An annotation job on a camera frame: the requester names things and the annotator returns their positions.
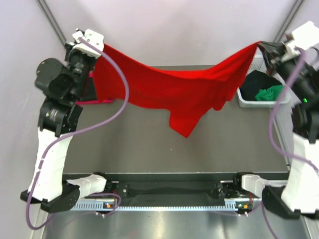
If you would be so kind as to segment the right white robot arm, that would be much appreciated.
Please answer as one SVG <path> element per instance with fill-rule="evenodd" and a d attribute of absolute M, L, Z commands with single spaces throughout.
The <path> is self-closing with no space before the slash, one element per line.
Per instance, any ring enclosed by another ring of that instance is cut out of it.
<path fill-rule="evenodd" d="M 258 44 L 270 74 L 285 82 L 281 95 L 292 90 L 300 100 L 292 108 L 294 152 L 276 144 L 277 152 L 291 161 L 286 184 L 266 180 L 257 174 L 237 173 L 232 185 L 238 197 L 249 192 L 261 198 L 263 206 L 284 219 L 305 216 L 319 218 L 319 72 L 305 62 L 308 46 L 261 42 Z"/>

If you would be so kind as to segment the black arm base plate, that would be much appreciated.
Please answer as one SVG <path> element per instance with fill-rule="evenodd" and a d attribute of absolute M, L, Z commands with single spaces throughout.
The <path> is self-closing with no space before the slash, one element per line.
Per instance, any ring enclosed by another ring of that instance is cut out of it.
<path fill-rule="evenodd" d="M 238 197 L 233 173 L 105 173 L 126 198 L 136 196 L 207 195 L 213 199 Z"/>

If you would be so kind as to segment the red t shirt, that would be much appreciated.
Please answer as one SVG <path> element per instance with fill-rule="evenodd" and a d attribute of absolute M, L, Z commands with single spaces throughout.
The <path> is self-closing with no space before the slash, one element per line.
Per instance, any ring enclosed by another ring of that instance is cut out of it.
<path fill-rule="evenodd" d="M 253 43 L 204 70 L 162 70 L 140 63 L 105 44 L 129 85 L 129 103 L 170 112 L 169 126 L 189 137 L 210 109 L 219 111 L 243 84 L 257 50 Z"/>

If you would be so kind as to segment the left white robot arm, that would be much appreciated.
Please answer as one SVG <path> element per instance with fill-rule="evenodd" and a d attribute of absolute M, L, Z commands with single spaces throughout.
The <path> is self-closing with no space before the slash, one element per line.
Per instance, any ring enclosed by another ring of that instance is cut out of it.
<path fill-rule="evenodd" d="M 71 137 L 75 132 L 82 107 L 81 100 L 98 52 L 83 43 L 66 43 L 63 64 L 55 58 L 42 61 L 36 70 L 35 86 L 45 100 L 39 111 L 38 153 L 33 180 L 20 198 L 40 204 L 54 214 L 71 210 L 77 201 L 91 194 L 109 197 L 113 185 L 100 174 L 78 179 L 63 179 L 63 170 Z"/>

